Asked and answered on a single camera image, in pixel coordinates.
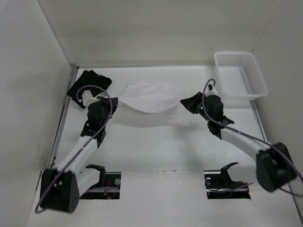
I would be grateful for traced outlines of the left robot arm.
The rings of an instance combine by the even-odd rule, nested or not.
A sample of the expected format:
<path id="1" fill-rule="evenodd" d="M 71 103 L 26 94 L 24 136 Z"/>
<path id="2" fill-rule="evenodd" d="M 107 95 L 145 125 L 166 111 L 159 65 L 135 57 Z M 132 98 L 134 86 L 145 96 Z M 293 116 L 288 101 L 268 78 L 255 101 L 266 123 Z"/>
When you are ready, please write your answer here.
<path id="1" fill-rule="evenodd" d="M 36 213 L 55 210 L 73 213 L 80 197 L 97 188 L 110 191 L 103 166 L 86 165 L 88 158 L 103 142 L 107 122 L 118 106 L 118 98 L 101 98 L 88 106 L 87 120 L 78 142 L 63 161 L 44 170 L 41 179 L 40 200 Z"/>

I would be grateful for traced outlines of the white tank top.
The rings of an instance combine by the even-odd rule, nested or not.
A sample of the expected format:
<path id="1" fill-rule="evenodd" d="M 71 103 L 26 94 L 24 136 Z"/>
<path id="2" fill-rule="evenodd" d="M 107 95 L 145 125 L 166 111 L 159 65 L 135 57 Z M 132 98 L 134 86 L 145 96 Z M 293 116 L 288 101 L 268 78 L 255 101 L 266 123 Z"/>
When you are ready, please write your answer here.
<path id="1" fill-rule="evenodd" d="M 118 97 L 122 105 L 146 114 L 158 114 L 177 106 L 183 90 L 166 83 L 140 82 L 128 84 Z"/>

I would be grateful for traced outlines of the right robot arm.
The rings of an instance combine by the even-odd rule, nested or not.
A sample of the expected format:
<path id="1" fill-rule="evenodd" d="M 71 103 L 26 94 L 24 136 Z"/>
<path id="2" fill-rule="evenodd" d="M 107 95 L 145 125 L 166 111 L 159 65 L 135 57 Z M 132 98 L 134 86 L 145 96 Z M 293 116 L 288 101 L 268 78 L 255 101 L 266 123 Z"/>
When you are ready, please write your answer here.
<path id="1" fill-rule="evenodd" d="M 234 121 L 224 115 L 219 96 L 198 92 L 180 103 L 192 114 L 202 116 L 214 136 L 234 145 L 255 161 L 256 180 L 265 191 L 273 192 L 299 175 L 283 143 L 271 144 L 233 128 Z"/>

